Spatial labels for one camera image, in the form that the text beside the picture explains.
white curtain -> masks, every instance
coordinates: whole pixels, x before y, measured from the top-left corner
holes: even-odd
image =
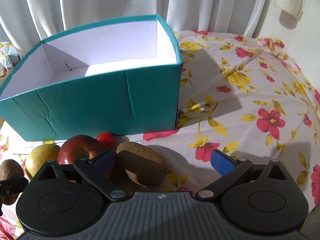
[[[252,36],[265,0],[0,0],[0,41],[22,54],[56,32],[103,19],[160,14],[176,31]]]

teal box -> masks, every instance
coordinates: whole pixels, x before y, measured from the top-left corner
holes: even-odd
[[[16,65],[0,88],[0,115],[26,141],[172,130],[181,66],[159,15],[78,26]]]

kiwi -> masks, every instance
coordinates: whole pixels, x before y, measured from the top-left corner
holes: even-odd
[[[23,177],[23,169],[20,164],[14,160],[5,160],[0,165],[0,180],[20,178]],[[5,205],[12,205],[18,198],[19,194],[8,196],[4,198]]]
[[[157,187],[163,182],[168,167],[164,158],[154,150],[134,142],[123,142],[117,147],[115,166],[135,183]]]

red cherry tomato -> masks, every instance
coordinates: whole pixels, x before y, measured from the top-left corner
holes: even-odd
[[[115,145],[116,139],[115,137],[108,132],[99,133],[96,136],[96,139],[106,148],[112,148]]]

wall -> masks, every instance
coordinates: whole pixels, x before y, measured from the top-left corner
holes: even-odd
[[[300,21],[266,0],[254,37],[282,40],[308,80],[320,89],[320,0],[306,0]]]

